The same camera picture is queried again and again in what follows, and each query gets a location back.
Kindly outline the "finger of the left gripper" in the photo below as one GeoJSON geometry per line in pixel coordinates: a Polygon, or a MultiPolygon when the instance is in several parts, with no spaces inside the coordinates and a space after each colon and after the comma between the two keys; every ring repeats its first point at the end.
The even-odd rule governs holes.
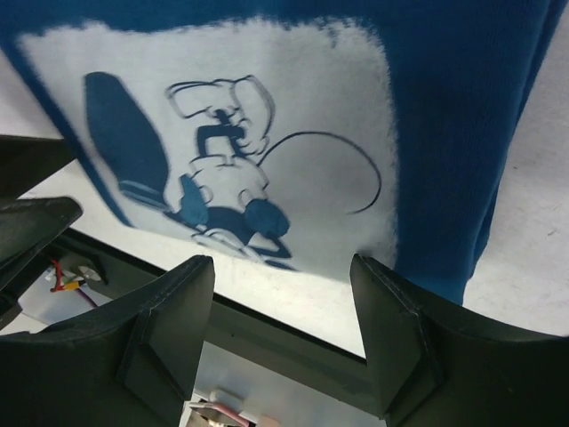
{"type": "Polygon", "coordinates": [[[1,198],[17,198],[75,159],[64,140],[1,136],[1,198]]]}
{"type": "Polygon", "coordinates": [[[80,218],[70,197],[1,200],[1,271],[21,270],[80,218]]]}

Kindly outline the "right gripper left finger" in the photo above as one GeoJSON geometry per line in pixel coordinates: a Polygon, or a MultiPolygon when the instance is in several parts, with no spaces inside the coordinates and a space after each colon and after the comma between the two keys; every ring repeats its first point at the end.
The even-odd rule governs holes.
{"type": "Polygon", "coordinates": [[[97,309],[1,339],[4,426],[176,426],[212,307],[198,255],[97,309]]]}

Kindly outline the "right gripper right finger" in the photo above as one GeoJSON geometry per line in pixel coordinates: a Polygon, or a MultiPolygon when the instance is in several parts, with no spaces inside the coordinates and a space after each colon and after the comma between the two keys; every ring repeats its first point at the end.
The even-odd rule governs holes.
{"type": "Polygon", "coordinates": [[[355,256],[350,282],[389,426],[565,426],[568,341],[477,314],[355,256]]]}

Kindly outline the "blue printed t-shirt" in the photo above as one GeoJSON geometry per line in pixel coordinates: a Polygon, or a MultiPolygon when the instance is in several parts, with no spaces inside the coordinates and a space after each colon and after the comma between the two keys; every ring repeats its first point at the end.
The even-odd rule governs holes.
{"type": "Polygon", "coordinates": [[[563,1],[4,1],[1,47],[123,224],[462,303],[563,1]]]}

